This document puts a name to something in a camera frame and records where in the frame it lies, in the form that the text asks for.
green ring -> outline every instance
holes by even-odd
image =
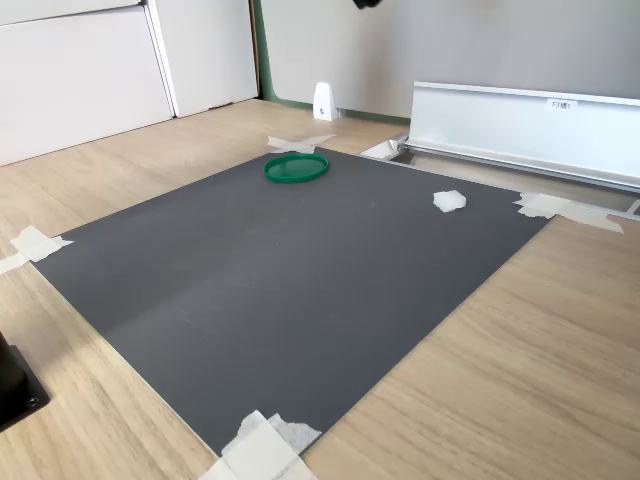
[[[318,163],[317,167],[311,168],[309,173],[300,175],[273,175],[270,170],[273,167],[286,164],[289,162],[295,162],[296,160],[315,160]],[[315,178],[321,177],[329,170],[329,161],[321,155],[296,153],[293,155],[285,155],[283,157],[274,158],[266,163],[264,166],[264,175],[276,183],[302,183],[308,182]]]

black stand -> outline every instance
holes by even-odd
[[[0,432],[37,412],[49,396],[20,351],[0,333]]]

white small object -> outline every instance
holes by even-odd
[[[329,122],[338,118],[338,109],[333,101],[331,85],[326,82],[318,82],[316,85],[316,93],[313,97],[313,118]]]
[[[450,192],[438,192],[433,194],[433,204],[444,213],[463,208],[467,204],[467,199],[457,190]]]

white foam piece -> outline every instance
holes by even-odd
[[[452,212],[467,205],[467,199],[457,190],[433,194],[433,204],[444,213]]]

green trim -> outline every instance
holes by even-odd
[[[280,103],[296,108],[311,109],[310,103],[294,102],[279,98],[273,90],[271,78],[271,68],[269,66],[269,50],[267,48],[267,37],[264,32],[264,19],[262,16],[261,0],[253,0],[253,11],[256,22],[256,43],[258,45],[258,68],[260,69],[260,91],[261,97],[270,102]],[[404,117],[393,117],[390,115],[378,115],[375,113],[358,112],[355,110],[341,110],[346,117],[360,118],[363,120],[373,120],[377,122],[397,123],[409,125],[410,119]]]

